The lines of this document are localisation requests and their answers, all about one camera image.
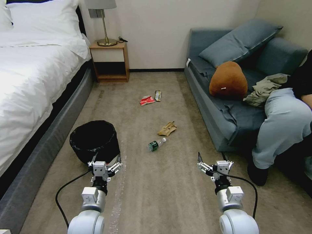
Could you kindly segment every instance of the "sofa cushion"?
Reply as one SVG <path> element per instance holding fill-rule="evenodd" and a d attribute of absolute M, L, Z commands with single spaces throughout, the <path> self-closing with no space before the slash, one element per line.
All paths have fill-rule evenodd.
<path fill-rule="evenodd" d="M 291 75 L 301 64 L 308 50 L 282 38 L 273 38 L 264 47 L 256 62 L 256 68 L 267 74 Z"/>
<path fill-rule="evenodd" d="M 242 100 L 247 93 L 247 80 L 241 67 L 232 61 L 217 67 L 211 78 L 209 93 L 215 97 Z"/>
<path fill-rule="evenodd" d="M 211 44 L 199 56 L 214 67 L 227 61 L 241 61 L 268 42 L 282 28 L 261 19 L 252 19 Z"/>

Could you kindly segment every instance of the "black trash can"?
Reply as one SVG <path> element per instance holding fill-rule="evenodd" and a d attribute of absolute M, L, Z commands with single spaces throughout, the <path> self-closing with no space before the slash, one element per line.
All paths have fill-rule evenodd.
<path fill-rule="evenodd" d="M 70 145 L 86 165 L 96 153 L 96 161 L 106 163 L 120 153 L 116 130 L 104 120 L 91 121 L 76 128 L 70 135 Z"/>

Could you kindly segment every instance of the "water bottle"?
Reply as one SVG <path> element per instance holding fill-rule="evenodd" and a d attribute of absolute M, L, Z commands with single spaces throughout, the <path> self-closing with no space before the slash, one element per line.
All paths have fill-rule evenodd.
<path fill-rule="evenodd" d="M 153 141 L 151 143 L 149 143 L 149 150 L 150 151 L 155 151 L 157 150 L 159 147 L 161 147 L 165 142 L 166 142 L 166 138 L 161 138 L 160 140 L 156 140 Z"/>

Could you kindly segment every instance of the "person's leg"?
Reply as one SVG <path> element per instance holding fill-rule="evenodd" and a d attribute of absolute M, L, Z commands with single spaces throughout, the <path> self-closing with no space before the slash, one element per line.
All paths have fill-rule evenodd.
<path fill-rule="evenodd" d="M 295 98 L 291 88 L 273 91 L 266 102 L 265 112 L 267 119 L 260 127 L 257 145 L 252 150 L 253 162 L 258 169 L 268 169 L 277 155 L 311 133 L 312 111 Z"/>

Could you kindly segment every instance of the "green bottle label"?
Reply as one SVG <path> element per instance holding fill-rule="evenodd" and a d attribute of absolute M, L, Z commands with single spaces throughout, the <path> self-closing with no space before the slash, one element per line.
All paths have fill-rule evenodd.
<path fill-rule="evenodd" d="M 158 143 L 157 141 L 153 141 L 151 143 L 149 143 L 149 150 L 150 151 L 155 151 L 158 149 Z"/>

